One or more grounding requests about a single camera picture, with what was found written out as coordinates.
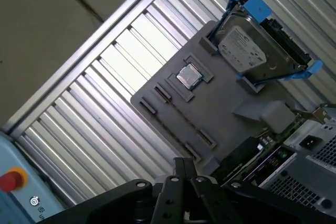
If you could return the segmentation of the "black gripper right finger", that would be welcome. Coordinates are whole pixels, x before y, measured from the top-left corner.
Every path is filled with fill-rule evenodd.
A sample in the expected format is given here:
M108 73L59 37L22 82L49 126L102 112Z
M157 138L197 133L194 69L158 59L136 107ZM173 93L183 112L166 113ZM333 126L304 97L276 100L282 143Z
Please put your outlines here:
M183 163L212 223L335 223L335 217L247 183L221 187L199 176L191 158Z

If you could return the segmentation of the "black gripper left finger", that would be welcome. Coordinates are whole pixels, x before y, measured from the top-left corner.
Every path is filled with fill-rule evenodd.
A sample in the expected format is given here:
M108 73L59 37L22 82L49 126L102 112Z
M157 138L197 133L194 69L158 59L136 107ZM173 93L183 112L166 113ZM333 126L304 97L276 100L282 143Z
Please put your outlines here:
M187 158L173 159L173 174L151 184L135 179L68 208L43 223L182 223Z

